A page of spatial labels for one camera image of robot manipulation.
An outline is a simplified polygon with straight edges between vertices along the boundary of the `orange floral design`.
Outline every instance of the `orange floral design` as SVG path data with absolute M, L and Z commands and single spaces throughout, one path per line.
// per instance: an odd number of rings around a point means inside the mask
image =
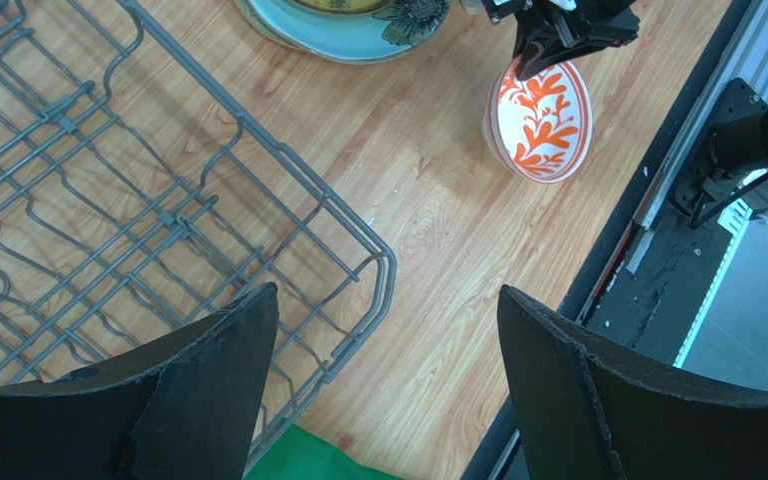
M 497 99 L 499 102 L 514 101 L 525 107 L 523 133 L 528 145 L 518 143 L 514 155 L 510 156 L 515 164 L 539 176 L 553 174 L 562 167 L 564 150 L 571 146 L 567 138 L 579 133 L 578 127 L 570 125 L 574 117 L 564 116 L 571 102 L 565 98 L 567 86 L 559 84 L 562 74 L 554 69 L 555 66 L 551 66 L 525 83 L 517 81 L 514 69 L 511 69 L 502 79 Z M 553 95 L 555 101 L 548 106 L 545 100 Z M 539 147 L 546 145 L 561 151 L 552 155 L 536 153 Z

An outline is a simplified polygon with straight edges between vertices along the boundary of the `gray floor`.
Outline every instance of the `gray floor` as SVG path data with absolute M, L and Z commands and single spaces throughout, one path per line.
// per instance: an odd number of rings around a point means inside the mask
M 768 390 L 768 226 L 748 227 L 683 368 Z

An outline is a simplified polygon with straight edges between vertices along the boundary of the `gray wire rack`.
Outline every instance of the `gray wire rack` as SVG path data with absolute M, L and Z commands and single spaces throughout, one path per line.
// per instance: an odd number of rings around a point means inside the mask
M 0 0 L 0 385 L 54 380 L 274 281 L 281 322 L 253 465 L 386 315 L 394 255 L 137 2 L 100 2 L 101 15 L 88 1 L 37 9 L 50 18 L 68 10 L 80 36 L 94 35 L 92 49 L 111 52 L 94 66 L 96 81 L 80 72 L 100 55 L 70 55 L 71 66 L 57 49 L 75 42 L 48 48 L 36 9 Z M 176 87 L 154 92 L 165 77 L 133 74 L 113 95 L 113 76 L 142 48 L 148 59 L 167 55 L 199 93 L 184 90 L 175 103 Z M 136 96 L 138 81 L 146 93 Z M 130 106 L 151 102 L 161 113 L 198 98 L 226 121 L 203 140 L 210 148 L 181 155 L 157 142 L 180 137 L 163 136 L 169 125 L 197 129 L 197 118 L 180 107 L 172 116 L 182 120 L 153 128 L 156 119 Z

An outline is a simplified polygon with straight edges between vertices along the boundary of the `green fabric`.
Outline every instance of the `green fabric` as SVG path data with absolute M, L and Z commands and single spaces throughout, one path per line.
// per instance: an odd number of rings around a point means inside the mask
M 338 448 L 295 425 L 289 427 L 245 480 L 394 480 L 355 463 Z

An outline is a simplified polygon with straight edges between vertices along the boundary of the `dark flower design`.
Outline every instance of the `dark flower design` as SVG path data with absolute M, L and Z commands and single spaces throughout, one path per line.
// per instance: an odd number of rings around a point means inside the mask
M 449 0 L 394 0 L 383 10 L 372 14 L 379 20 L 389 20 L 381 37 L 393 45 L 417 46 L 437 30 Z

